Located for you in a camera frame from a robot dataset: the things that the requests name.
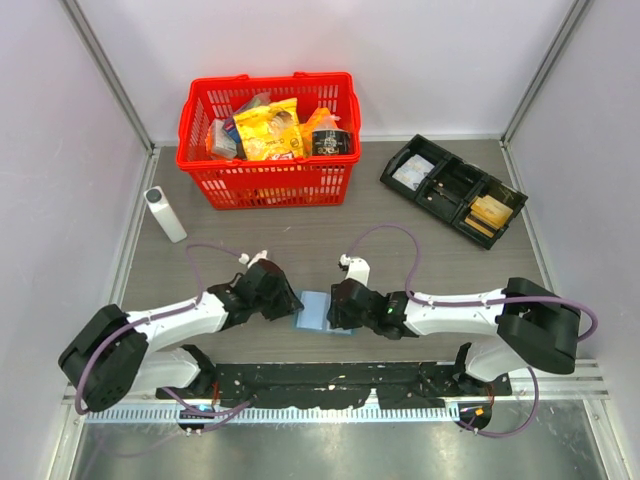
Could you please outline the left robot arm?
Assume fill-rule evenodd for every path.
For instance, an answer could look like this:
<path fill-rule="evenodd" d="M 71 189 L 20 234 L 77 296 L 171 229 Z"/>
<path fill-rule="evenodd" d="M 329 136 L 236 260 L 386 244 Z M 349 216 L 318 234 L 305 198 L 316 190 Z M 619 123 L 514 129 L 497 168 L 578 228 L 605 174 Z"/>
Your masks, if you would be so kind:
<path fill-rule="evenodd" d="M 268 321 L 304 306 L 285 273 L 258 259 L 229 283 L 196 297 L 146 311 L 100 308 L 60 355 L 58 364 L 75 387 L 78 414 L 105 411 L 130 393 L 165 389 L 175 399 L 206 396 L 215 367 L 189 339 L 246 323 L 260 314 Z"/>

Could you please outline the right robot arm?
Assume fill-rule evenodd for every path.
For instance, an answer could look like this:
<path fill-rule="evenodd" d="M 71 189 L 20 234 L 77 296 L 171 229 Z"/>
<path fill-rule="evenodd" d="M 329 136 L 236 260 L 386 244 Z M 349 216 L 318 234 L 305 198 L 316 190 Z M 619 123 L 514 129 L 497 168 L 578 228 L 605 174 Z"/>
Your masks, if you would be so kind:
<path fill-rule="evenodd" d="M 347 278 L 331 288 L 327 320 L 334 329 L 366 327 L 390 340 L 471 334 L 456 355 L 451 381 L 472 395 L 525 367 L 556 375 L 575 370 L 580 312 L 520 277 L 506 287 L 470 295 L 413 291 L 383 295 Z"/>

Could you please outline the blue card holder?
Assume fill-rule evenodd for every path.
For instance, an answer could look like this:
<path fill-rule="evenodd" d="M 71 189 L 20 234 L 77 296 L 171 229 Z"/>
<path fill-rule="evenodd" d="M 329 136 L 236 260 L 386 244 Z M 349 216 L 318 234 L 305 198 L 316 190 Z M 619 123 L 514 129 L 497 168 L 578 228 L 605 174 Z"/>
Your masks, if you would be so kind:
<path fill-rule="evenodd" d="M 298 330 L 351 336 L 352 329 L 332 328 L 327 315 L 329 312 L 331 296 L 327 292 L 303 290 L 296 293 L 303 309 L 294 314 L 293 325 Z"/>

